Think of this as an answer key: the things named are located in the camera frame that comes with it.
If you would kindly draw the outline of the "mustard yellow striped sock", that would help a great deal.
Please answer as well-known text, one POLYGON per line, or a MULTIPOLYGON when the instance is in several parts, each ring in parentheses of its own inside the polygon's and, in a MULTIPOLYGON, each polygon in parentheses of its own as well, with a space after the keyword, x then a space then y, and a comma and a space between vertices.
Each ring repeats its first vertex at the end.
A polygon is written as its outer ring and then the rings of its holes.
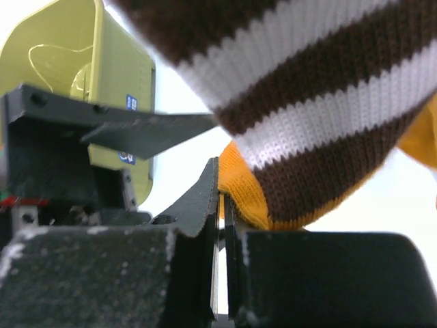
POLYGON ((400 147, 436 167, 435 1, 116 1, 231 136, 218 187, 296 230, 400 147))

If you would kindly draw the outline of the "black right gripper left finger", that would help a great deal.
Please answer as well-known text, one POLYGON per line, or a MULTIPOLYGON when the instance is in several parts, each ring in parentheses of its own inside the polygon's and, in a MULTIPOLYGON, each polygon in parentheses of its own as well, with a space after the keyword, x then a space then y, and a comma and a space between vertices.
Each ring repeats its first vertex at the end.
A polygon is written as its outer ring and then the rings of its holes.
POLYGON ((2 327, 209 327, 218 161, 151 224, 21 230, 1 256, 2 327))

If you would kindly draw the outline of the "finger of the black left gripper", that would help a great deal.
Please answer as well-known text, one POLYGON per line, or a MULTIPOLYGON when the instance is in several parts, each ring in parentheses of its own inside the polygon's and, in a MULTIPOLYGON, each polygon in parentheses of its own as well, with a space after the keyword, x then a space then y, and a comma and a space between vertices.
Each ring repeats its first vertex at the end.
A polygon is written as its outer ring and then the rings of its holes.
POLYGON ((125 109, 107 105, 92 105, 92 111, 103 117, 100 123, 105 128, 128 128, 140 126, 201 126, 214 128, 217 122, 210 114, 162 114, 142 111, 127 111, 125 109))

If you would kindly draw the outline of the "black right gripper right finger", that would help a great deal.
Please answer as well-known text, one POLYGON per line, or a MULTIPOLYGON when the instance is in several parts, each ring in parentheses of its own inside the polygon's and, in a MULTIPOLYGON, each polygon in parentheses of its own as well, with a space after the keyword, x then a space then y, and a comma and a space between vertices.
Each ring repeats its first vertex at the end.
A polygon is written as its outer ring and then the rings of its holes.
POLYGON ((436 294, 412 241, 379 232, 256 230, 225 195, 228 327, 435 327, 436 294))

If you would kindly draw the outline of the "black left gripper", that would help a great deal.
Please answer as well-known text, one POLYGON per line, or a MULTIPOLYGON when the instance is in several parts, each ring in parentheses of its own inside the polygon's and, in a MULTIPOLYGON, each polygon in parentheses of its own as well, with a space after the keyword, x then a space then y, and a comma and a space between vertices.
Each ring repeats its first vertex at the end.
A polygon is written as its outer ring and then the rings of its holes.
POLYGON ((150 115, 19 85, 1 97, 1 238, 26 226, 141 225, 127 169, 93 165, 90 144, 149 159, 212 128, 140 126, 150 115))

